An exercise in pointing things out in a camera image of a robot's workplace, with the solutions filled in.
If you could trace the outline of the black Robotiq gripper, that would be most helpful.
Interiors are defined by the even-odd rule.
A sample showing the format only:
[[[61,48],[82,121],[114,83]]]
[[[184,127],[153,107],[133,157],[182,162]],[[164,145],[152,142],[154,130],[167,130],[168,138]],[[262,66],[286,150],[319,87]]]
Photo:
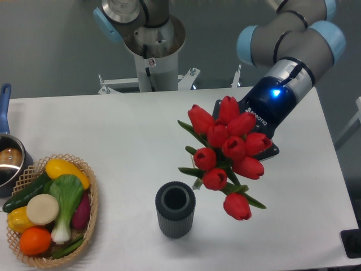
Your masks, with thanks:
[[[212,113],[214,119],[219,117],[221,103],[221,99],[215,102]],[[238,104],[241,111],[252,113],[256,117],[259,132],[272,138],[276,128],[297,105],[297,100],[294,92],[281,85],[277,78],[266,76],[261,78]],[[258,154],[258,161],[271,159],[279,152],[278,146],[273,143]]]

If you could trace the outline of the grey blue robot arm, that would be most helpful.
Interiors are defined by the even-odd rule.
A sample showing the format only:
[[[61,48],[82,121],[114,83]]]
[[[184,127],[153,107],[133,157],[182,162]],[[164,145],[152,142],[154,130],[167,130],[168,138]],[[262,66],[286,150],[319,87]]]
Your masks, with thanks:
[[[345,36],[332,23],[335,1],[282,1],[276,18],[242,30],[239,59],[268,72],[239,102],[256,116],[257,132],[271,138],[275,129],[340,58]],[[168,1],[103,1],[93,12],[103,34],[133,54],[139,90],[188,90],[198,75],[178,73],[178,54],[186,39]]]

